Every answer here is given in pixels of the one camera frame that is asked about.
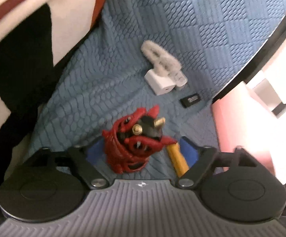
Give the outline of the black usb stick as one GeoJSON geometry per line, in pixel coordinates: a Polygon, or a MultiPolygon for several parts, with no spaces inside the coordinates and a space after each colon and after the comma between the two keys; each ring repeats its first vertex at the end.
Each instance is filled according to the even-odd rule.
{"type": "Polygon", "coordinates": [[[195,93],[195,94],[183,97],[179,101],[184,108],[188,108],[194,104],[199,103],[201,101],[201,97],[199,94],[195,93]]]}

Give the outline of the black metal frame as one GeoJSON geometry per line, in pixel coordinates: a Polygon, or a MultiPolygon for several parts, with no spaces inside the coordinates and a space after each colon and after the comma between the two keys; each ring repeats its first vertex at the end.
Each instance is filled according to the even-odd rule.
{"type": "Polygon", "coordinates": [[[229,82],[214,98],[212,103],[225,97],[242,81],[248,83],[265,65],[266,62],[275,54],[280,45],[286,39],[286,15],[272,33],[265,44],[259,49],[256,55],[247,65],[229,82]]]}

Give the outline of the pink storage box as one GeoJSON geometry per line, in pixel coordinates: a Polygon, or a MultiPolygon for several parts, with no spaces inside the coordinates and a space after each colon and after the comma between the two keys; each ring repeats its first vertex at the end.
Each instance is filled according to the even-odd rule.
{"type": "Polygon", "coordinates": [[[267,109],[244,82],[212,104],[220,149],[246,149],[278,180],[286,183],[286,121],[267,109]]]}

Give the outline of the fluffy grey hair clip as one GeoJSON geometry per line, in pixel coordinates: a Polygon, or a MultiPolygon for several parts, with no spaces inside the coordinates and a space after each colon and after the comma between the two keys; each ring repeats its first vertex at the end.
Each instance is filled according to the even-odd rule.
{"type": "Polygon", "coordinates": [[[181,63],[173,55],[151,40],[143,42],[141,51],[159,76],[168,76],[182,68],[181,63]]]}

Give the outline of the blue quilted sofa cover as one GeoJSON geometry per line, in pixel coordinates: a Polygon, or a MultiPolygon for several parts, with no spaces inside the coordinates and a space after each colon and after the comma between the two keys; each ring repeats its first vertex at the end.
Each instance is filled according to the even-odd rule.
{"type": "Polygon", "coordinates": [[[217,145],[213,97],[278,27],[286,0],[106,0],[44,106],[28,153],[89,144],[139,107],[163,132],[217,145]]]}

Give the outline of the red white black blanket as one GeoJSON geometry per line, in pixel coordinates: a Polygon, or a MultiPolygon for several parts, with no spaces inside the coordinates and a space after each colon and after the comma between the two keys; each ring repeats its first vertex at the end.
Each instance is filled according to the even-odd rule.
{"type": "Polygon", "coordinates": [[[44,103],[56,67],[94,26],[105,0],[0,0],[0,129],[44,103]]]}

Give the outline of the beige plastic appliance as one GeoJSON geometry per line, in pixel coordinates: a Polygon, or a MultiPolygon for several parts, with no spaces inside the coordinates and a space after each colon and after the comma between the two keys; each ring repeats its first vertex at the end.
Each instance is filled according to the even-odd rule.
{"type": "Polygon", "coordinates": [[[259,97],[266,108],[271,111],[276,118],[280,118],[286,113],[286,103],[279,98],[275,89],[267,79],[251,79],[246,86],[259,97]]]}

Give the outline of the white usb charger cube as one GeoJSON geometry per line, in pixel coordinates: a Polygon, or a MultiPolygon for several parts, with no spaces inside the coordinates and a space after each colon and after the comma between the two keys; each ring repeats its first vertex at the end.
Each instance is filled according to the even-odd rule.
{"type": "Polygon", "coordinates": [[[153,90],[156,96],[169,93],[176,84],[168,76],[159,76],[153,69],[150,69],[144,76],[144,79],[153,90]]]}

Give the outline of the small white adapter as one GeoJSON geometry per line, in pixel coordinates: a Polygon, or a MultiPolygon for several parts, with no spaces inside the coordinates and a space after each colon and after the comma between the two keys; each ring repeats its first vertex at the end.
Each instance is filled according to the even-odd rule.
{"type": "Polygon", "coordinates": [[[187,84],[187,77],[182,71],[175,72],[171,75],[172,81],[176,84],[175,88],[181,90],[187,84]]]}

